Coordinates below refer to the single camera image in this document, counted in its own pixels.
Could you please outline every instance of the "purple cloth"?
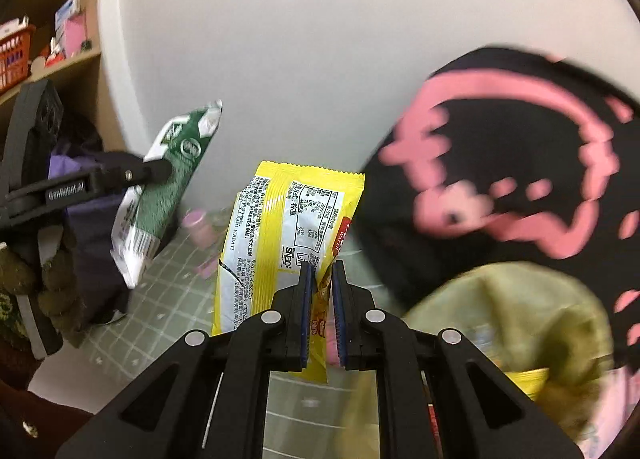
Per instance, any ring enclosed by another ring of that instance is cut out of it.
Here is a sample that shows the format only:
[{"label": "purple cloth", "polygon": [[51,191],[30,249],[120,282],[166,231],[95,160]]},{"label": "purple cloth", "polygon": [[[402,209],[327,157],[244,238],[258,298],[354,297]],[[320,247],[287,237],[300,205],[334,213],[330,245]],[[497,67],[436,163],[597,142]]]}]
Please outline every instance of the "purple cloth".
[{"label": "purple cloth", "polygon": [[[91,156],[52,155],[49,178],[100,166]],[[84,304],[82,322],[106,323],[114,312],[126,312],[129,290],[111,258],[111,228],[124,193],[112,194],[66,209],[66,223],[76,238],[71,250],[78,292]]]}]

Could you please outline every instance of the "pink pattern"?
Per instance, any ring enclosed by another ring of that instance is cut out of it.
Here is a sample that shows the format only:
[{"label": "pink pattern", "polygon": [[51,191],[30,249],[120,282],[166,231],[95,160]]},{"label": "pink pattern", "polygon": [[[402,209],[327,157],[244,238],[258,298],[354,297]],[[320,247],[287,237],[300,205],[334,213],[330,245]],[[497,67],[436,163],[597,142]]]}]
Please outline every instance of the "pink pattern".
[{"label": "pink pattern", "polygon": [[553,63],[553,64],[557,64],[558,62],[561,62],[562,60],[564,60],[566,58],[566,56],[561,56],[558,54],[547,54],[545,55],[545,58],[547,61]]},{"label": "pink pattern", "polygon": [[513,177],[505,177],[504,179],[500,179],[500,181],[493,183],[489,187],[489,193],[494,199],[499,199],[500,197],[504,197],[505,195],[512,193],[517,186],[518,184]]},{"label": "pink pattern", "polygon": [[620,239],[628,239],[636,233],[638,229],[638,220],[640,215],[638,214],[638,210],[634,210],[625,215],[625,218],[622,219],[620,223],[620,229],[618,230],[618,236]]},{"label": "pink pattern", "polygon": [[626,344],[630,347],[640,340],[640,324],[635,324],[626,333]]},{"label": "pink pattern", "polygon": [[[492,206],[490,198],[482,195],[476,200],[466,184],[460,189],[465,191],[465,200],[474,202],[468,211],[484,215],[464,217],[463,222],[450,215],[453,210],[460,210],[463,195],[443,187],[446,169],[438,154],[447,152],[450,146],[443,139],[434,141],[431,132],[446,124],[442,103],[478,98],[522,100],[556,110],[578,125],[578,133],[585,142],[578,154],[586,166],[582,181],[584,201],[576,208],[570,226],[552,212],[527,217],[513,212],[491,213],[487,209]],[[386,165],[402,165],[408,181],[420,192],[414,205],[418,228],[440,237],[455,237],[483,228],[498,240],[533,242],[555,259],[576,255],[588,242],[598,219],[597,199],[604,193],[609,176],[619,168],[610,143],[613,132],[593,110],[562,87],[509,71],[450,71],[430,78],[396,125],[394,135],[395,141],[380,150],[379,158]],[[453,197],[456,204],[449,204]]]},{"label": "pink pattern", "polygon": [[537,201],[551,193],[551,181],[549,179],[540,179],[527,186],[526,194],[529,201]]},{"label": "pink pattern", "polygon": [[620,123],[628,123],[634,119],[634,112],[631,110],[631,107],[621,102],[615,96],[608,96],[604,98],[604,100],[607,102],[607,105],[611,107],[611,110],[613,110],[613,113]]},{"label": "pink pattern", "polygon": [[613,312],[619,313],[624,311],[636,298],[640,296],[640,291],[636,291],[635,289],[630,289],[629,291],[625,291],[622,295],[618,297],[615,305],[613,306]]}]

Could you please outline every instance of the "metal screw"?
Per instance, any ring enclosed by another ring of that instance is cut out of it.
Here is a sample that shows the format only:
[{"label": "metal screw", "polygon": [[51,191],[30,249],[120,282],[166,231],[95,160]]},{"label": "metal screw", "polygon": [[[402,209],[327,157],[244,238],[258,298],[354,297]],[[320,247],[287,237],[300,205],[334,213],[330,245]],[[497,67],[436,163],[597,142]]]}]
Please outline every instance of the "metal screw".
[{"label": "metal screw", "polygon": [[370,309],[365,313],[365,317],[370,322],[378,324],[384,321],[386,315],[382,311],[380,311],[380,309]]},{"label": "metal screw", "polygon": [[455,329],[447,329],[442,333],[442,339],[448,344],[455,345],[462,341],[462,336]]},{"label": "metal screw", "polygon": [[273,309],[270,311],[265,311],[264,313],[262,313],[262,316],[260,316],[260,319],[265,324],[275,324],[280,321],[280,318],[282,318],[282,315],[277,311],[274,311]]},{"label": "metal screw", "polygon": [[190,331],[187,333],[187,336],[184,337],[184,341],[187,345],[191,347],[197,347],[201,345],[206,340],[204,333],[200,331]]}]

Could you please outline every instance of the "nutrition label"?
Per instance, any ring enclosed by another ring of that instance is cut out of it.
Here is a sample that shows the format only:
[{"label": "nutrition label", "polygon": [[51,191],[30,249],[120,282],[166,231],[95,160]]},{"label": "nutrition label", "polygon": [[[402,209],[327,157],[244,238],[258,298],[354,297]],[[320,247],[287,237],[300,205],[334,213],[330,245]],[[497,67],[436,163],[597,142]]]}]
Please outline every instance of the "nutrition label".
[{"label": "nutrition label", "polygon": [[223,331],[237,329],[251,314],[262,204],[270,182],[254,176],[234,205],[225,239],[225,261],[219,270]]},{"label": "nutrition label", "polygon": [[303,262],[318,266],[326,252],[331,252],[331,235],[343,199],[342,192],[297,181],[289,185],[282,216],[278,288],[296,283]]}]

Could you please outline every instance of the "white wall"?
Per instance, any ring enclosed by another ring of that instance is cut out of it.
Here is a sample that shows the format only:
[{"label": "white wall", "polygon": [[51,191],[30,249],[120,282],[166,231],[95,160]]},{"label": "white wall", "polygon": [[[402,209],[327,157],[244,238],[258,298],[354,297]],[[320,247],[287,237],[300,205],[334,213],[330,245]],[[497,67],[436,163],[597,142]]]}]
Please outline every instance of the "white wall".
[{"label": "white wall", "polygon": [[112,91],[134,149],[168,118],[224,100],[186,197],[210,207],[232,200],[263,159],[359,169],[431,71],[488,42],[568,55],[640,95],[640,25],[625,0],[101,4]]}]

